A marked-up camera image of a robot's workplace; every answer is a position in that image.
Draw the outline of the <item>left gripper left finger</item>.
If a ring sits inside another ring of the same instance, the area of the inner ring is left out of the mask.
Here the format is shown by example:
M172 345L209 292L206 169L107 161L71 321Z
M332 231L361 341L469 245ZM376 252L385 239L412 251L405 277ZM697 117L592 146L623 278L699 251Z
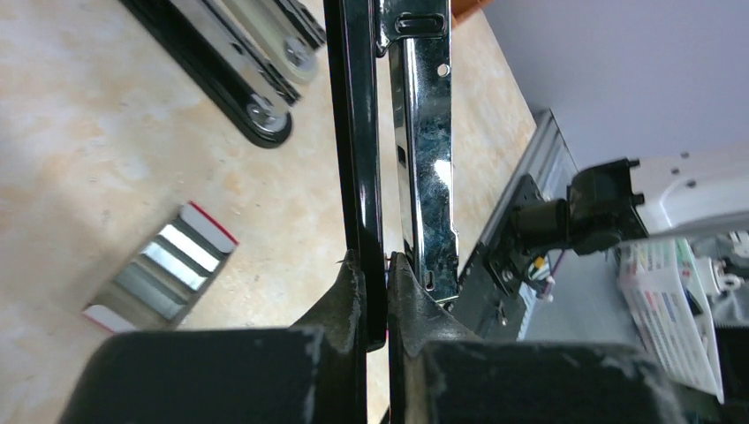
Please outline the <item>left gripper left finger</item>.
M91 356L63 423L364 423L366 297L348 251L285 328L133 331Z

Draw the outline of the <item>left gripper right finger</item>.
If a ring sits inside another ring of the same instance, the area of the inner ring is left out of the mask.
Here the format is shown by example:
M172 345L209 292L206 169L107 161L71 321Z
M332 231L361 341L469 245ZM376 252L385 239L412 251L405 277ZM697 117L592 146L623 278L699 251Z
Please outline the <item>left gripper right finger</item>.
M388 266L391 423L683 423L660 367L626 344L477 337Z

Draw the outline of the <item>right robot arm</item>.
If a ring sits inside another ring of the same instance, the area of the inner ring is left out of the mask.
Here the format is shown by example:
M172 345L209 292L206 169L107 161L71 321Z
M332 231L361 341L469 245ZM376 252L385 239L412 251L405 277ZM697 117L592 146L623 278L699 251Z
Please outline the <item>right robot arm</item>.
M521 252L588 255L623 243L748 227L748 146L620 159L579 171L561 199L516 209Z

